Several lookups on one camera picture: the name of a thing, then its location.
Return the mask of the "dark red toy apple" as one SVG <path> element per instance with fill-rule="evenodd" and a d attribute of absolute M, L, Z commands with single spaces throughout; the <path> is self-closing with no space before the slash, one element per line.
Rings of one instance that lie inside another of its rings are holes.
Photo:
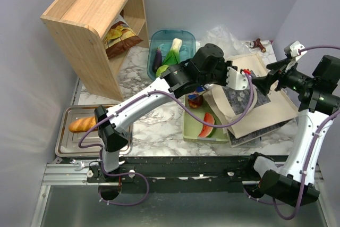
<path fill-rule="evenodd" d="M 204 98 L 202 95 L 188 95 L 188 105 L 192 109 L 197 109 L 203 105 Z"/>

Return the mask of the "toy baguette bread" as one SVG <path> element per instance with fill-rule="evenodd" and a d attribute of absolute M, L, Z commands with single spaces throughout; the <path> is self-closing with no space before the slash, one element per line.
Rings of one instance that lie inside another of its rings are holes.
<path fill-rule="evenodd" d="M 72 133 L 87 132 L 96 124 L 94 116 L 84 117 L 73 121 L 68 129 Z"/>

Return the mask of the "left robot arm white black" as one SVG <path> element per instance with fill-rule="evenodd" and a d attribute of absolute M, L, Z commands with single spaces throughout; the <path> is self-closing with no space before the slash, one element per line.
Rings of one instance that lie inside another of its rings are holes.
<path fill-rule="evenodd" d="M 128 100 L 111 108 L 96 108 L 98 135 L 104 143 L 99 175 L 107 182 L 117 178 L 120 150 L 128 143 L 123 133 L 136 120 L 173 98 L 194 92 L 199 86 L 216 84 L 237 89 L 238 75 L 237 67 L 224 59 L 218 46 L 205 44 L 194 57 L 170 65 L 147 88 Z"/>

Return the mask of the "purple toy eggplant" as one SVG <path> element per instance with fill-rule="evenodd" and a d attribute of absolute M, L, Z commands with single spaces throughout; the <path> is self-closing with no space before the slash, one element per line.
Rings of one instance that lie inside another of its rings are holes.
<path fill-rule="evenodd" d="M 157 48 L 156 53 L 155 53 L 154 62 L 152 64 L 152 71 L 154 73 L 156 73 L 157 69 L 161 66 L 161 64 L 162 64 L 162 52 L 161 52 L 160 48 Z"/>

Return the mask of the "green toy cabbage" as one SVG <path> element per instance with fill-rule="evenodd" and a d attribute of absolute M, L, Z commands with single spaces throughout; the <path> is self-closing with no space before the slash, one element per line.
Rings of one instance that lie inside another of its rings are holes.
<path fill-rule="evenodd" d="M 169 67 L 168 65 L 162 65 L 162 66 L 160 66 L 160 67 L 157 69 L 156 73 L 155 73 L 156 78 L 157 78 L 157 77 L 160 77 L 161 74 L 162 74 L 163 72 L 165 72 L 165 71 L 168 69 L 168 67 Z"/>

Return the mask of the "canvas tote bag with print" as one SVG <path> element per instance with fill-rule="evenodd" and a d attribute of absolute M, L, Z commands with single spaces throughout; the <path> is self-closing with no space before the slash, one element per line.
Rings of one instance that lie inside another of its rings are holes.
<path fill-rule="evenodd" d="M 263 95 L 253 86 L 253 102 L 245 117 L 228 128 L 217 129 L 225 135 L 230 147 L 237 147 L 250 140 L 275 131 L 298 116 L 298 109 L 283 91 L 275 91 L 276 83 Z M 246 108 L 250 89 L 233 90 L 214 85 L 203 95 L 218 122 L 226 125 L 236 120 Z"/>

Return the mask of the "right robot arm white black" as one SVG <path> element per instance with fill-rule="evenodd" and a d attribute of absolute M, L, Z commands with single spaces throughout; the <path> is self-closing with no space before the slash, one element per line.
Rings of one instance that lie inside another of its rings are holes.
<path fill-rule="evenodd" d="M 300 101 L 298 130 L 292 150 L 283 166 L 263 154 L 254 153 L 244 167 L 250 180 L 260 177 L 258 191 L 290 206 L 315 202 L 319 191 L 314 188 L 315 168 L 320 149 L 333 119 L 339 114 L 339 97 L 333 95 L 339 81 L 339 59 L 325 55 L 309 77 L 289 64 L 289 59 L 267 65 L 264 77 L 252 80 L 263 94 L 292 89 Z"/>

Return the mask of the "toy bok choy green white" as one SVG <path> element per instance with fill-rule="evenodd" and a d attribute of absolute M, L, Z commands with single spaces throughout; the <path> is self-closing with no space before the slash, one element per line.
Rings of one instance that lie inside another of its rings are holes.
<path fill-rule="evenodd" d="M 178 38 L 174 38 L 172 41 L 171 48 L 163 61 L 163 65 L 179 64 L 181 47 L 182 47 L 182 40 Z"/>

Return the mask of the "toy watermelon slice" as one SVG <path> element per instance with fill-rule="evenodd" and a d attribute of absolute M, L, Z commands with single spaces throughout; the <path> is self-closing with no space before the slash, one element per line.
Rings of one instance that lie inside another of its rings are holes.
<path fill-rule="evenodd" d="M 205 122 L 207 122 L 208 124 L 215 125 L 215 118 L 210 113 L 205 113 L 203 120 Z M 201 129 L 198 137 L 202 137 L 202 138 L 210 137 L 212 135 L 213 131 L 214 131 L 214 127 L 211 127 L 211 126 L 204 124 L 202 126 L 202 129 Z"/>

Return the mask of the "clear plastic grocery bag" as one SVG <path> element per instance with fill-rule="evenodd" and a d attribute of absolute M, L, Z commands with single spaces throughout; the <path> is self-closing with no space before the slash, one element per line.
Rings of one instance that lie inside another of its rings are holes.
<path fill-rule="evenodd" d="M 208 30 L 202 37 L 200 46 L 208 43 L 221 48 L 224 53 L 224 59 L 251 53 L 249 48 L 239 41 L 225 26 L 217 26 Z"/>

